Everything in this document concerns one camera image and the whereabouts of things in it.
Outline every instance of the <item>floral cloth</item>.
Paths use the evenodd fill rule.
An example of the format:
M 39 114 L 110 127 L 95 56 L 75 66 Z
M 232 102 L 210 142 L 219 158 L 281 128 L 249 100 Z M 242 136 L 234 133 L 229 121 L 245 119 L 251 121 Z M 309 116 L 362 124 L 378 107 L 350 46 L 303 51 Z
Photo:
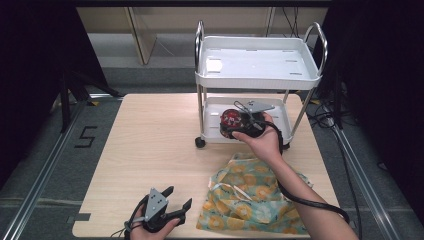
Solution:
M 303 174 L 298 175 L 309 184 Z M 235 154 L 210 178 L 197 228 L 307 233 L 294 204 L 278 189 L 268 165 L 242 153 Z

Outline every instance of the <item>grey floor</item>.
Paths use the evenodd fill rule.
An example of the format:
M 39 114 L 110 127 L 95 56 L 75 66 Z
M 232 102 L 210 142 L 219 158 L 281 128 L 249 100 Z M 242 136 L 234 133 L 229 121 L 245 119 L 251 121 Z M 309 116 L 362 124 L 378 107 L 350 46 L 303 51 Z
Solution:
M 131 35 L 92 34 L 90 39 L 110 87 L 122 93 L 148 92 L 195 92 L 194 79 L 194 35 L 160 35 L 148 65 L 140 65 Z M 90 93 L 103 93 L 88 87 Z M 76 217 L 98 159 L 120 106 L 119 100 L 101 100 L 97 105 L 78 103 L 72 106 L 75 125 L 66 138 L 54 169 L 36 202 L 35 208 L 25 224 L 20 239 L 76 239 L 72 235 L 73 219 Z M 309 104 L 308 114 L 323 113 L 320 105 Z M 364 169 L 375 195 L 382 203 L 384 212 L 393 223 L 398 238 L 424 239 L 424 229 L 410 208 L 390 173 L 377 166 L 379 162 L 371 143 L 367 141 L 352 116 L 345 116 L 344 134 Z M 333 132 L 321 128 L 310 120 L 313 132 L 324 159 L 327 171 L 341 207 L 351 219 L 352 227 L 358 232 L 358 217 L 353 196 L 349 188 L 343 157 Z M 23 199 L 30 192 L 44 163 L 60 138 L 60 109 L 52 111 L 28 157 L 14 171 L 0 192 L 0 234 L 3 236 L 17 213 Z M 81 133 L 94 136 L 89 148 Z M 357 197 L 362 223 L 362 239 L 385 239 L 372 204 L 361 191 L 357 179 L 350 172 L 353 191 Z

